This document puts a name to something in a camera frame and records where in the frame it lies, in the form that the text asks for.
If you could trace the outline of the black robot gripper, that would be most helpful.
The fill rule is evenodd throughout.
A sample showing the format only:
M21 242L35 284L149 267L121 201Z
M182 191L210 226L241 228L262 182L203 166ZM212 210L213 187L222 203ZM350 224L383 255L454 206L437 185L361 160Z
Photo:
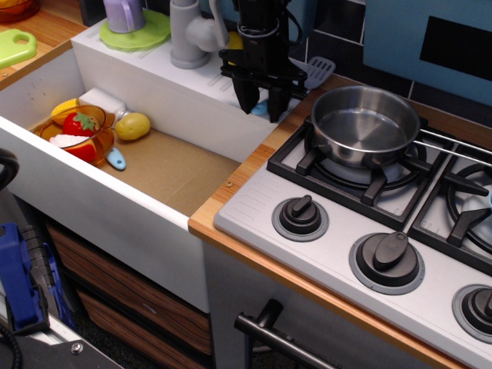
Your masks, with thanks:
M268 92L270 123L278 122L287 110L291 98L304 98L307 74L293 65L288 58L290 40L287 22L270 25L253 25L240 22L237 33L244 46L241 66L229 67L227 49L219 51L221 73L229 77L234 86L241 110L250 114L260 98L260 90Z

